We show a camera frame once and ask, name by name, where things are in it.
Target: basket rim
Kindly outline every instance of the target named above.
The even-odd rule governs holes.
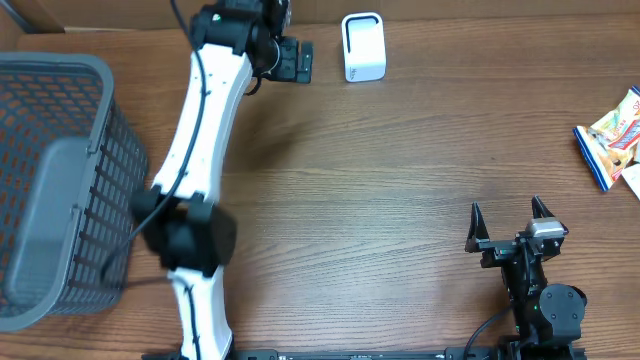
[[[114,95],[114,79],[113,73],[109,66],[100,58],[93,55],[84,54],[56,54],[43,52],[0,52],[0,67],[7,65],[33,65],[37,70],[38,66],[52,72],[51,67],[66,67],[69,69],[73,66],[82,67],[95,72],[102,81],[102,98],[100,105],[96,111],[96,117],[93,122],[93,128],[89,135],[89,146],[87,148],[87,162],[85,169],[94,169],[99,158],[99,146],[107,126],[107,117],[113,104]],[[93,172],[85,170],[82,180],[82,188],[91,186]],[[62,253],[56,269],[55,280],[51,285],[51,289],[42,301],[33,308],[24,313],[2,318],[0,321],[0,332],[14,332],[29,327],[45,317],[51,312],[58,302],[64,287],[71,266],[72,256],[76,247],[78,238],[78,230],[82,219],[82,211],[80,206],[84,206],[89,197],[89,193],[79,191],[76,206],[71,211],[69,225],[62,244]]]

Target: wooden tabletop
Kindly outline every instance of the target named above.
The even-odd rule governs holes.
[[[339,26],[294,27],[315,43],[313,83],[267,82],[240,105],[222,189],[240,226],[225,277],[237,346],[463,346],[507,304],[500,270],[464,252],[471,203],[492,238],[507,239],[539,194],[571,230],[546,275],[589,297],[578,345],[590,359],[640,358],[640,203],[623,180],[600,192],[571,133],[640,83],[640,15],[389,22],[385,31],[386,78],[347,84]],[[181,33],[32,35],[18,46],[102,57],[155,174],[188,80]],[[130,280],[163,274],[138,239]],[[513,332],[505,319],[478,341]],[[0,335],[0,358],[136,359],[181,339],[173,292],[156,284],[95,316]]]

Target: candy wrapper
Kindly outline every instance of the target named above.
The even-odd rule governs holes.
[[[634,157],[640,161],[640,89],[632,87],[615,110],[573,133],[600,189],[608,191]]]

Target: wall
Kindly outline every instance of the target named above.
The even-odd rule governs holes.
[[[15,49],[18,38],[23,34],[9,14],[0,7],[0,51]]]
[[[185,16],[215,0],[178,0]],[[295,23],[338,23],[377,11],[386,20],[640,12],[637,0],[292,0]],[[25,17],[55,28],[177,27],[168,0],[13,0]]]

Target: laundry basket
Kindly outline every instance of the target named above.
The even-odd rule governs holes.
[[[100,267],[128,239],[147,157],[113,91],[96,57],[0,53],[0,332],[121,295]],[[127,258],[108,283],[126,279]]]

